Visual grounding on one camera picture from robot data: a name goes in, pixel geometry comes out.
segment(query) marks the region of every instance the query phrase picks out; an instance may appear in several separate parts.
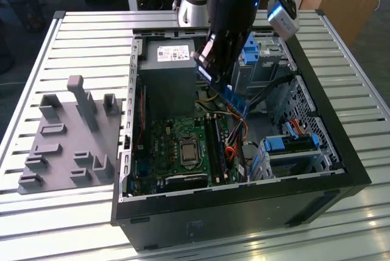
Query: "power supply label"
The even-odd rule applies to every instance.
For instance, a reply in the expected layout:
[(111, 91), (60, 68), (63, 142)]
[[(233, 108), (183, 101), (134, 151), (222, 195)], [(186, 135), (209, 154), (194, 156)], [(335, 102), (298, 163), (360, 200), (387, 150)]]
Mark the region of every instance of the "power supply label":
[(186, 61), (190, 59), (188, 46), (159, 46), (157, 48), (158, 62)]

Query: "ram slot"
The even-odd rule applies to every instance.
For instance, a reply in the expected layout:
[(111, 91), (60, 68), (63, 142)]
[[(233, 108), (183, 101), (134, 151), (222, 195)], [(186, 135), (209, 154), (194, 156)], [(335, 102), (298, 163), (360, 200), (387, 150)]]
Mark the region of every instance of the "ram slot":
[(221, 132), (219, 131), (219, 125), (218, 125), (218, 117), (216, 114), (214, 114), (214, 117), (211, 121), (213, 122), (213, 129), (215, 130), (214, 142), (216, 142), (218, 174), (221, 177), (221, 179), (225, 182), (227, 180), (227, 166), (225, 161), (224, 143), (222, 142)]
[(211, 123), (211, 118), (207, 114), (204, 116), (204, 124), (205, 124), (205, 134), (206, 134), (206, 144), (207, 144), (207, 151), (208, 151), (208, 160), (210, 163), (210, 172), (211, 172), (211, 178), (213, 181), (213, 184), (219, 184), (222, 180), (222, 178), (219, 176), (218, 173), (218, 153), (216, 152), (216, 141), (215, 141), (215, 128), (213, 128), (213, 125)]

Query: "cpu socket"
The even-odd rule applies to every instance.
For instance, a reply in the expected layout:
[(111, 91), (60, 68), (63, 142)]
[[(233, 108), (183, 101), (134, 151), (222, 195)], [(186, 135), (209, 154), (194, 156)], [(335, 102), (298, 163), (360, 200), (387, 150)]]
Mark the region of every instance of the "cpu socket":
[(192, 170), (199, 163), (199, 152), (196, 137), (182, 137), (179, 140), (180, 164)]

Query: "metal table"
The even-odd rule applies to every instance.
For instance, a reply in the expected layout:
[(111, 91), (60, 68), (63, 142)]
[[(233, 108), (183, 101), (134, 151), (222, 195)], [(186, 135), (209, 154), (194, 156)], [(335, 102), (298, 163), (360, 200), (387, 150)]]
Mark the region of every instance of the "metal table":
[[(264, 12), (255, 24), (266, 25)], [(21, 196), (43, 93), (69, 101), (85, 78), (94, 98), (126, 98), (132, 29), (177, 25), (171, 12), (69, 12), (54, 19), (0, 146), (0, 259), (345, 260), (390, 257), (390, 111), (326, 17), (300, 13), (297, 34), (373, 184), (309, 225), (138, 254), (109, 224), (112, 185)]]

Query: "green circuit board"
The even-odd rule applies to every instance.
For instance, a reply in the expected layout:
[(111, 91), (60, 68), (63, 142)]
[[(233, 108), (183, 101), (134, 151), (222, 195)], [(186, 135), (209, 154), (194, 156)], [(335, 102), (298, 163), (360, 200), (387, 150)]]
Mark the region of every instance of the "green circuit board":
[[(222, 139), (229, 134), (227, 119), (218, 119)], [(182, 163), (185, 140), (196, 142), (197, 162), (193, 166)], [(210, 161), (207, 150), (204, 118), (176, 118), (172, 120), (152, 121), (151, 156), (148, 162), (138, 164), (140, 171), (140, 190), (142, 194), (155, 193), (154, 180), (175, 174), (205, 173), (208, 175), (208, 186), (213, 185)], [(237, 181), (237, 170), (229, 171), (227, 183)]]

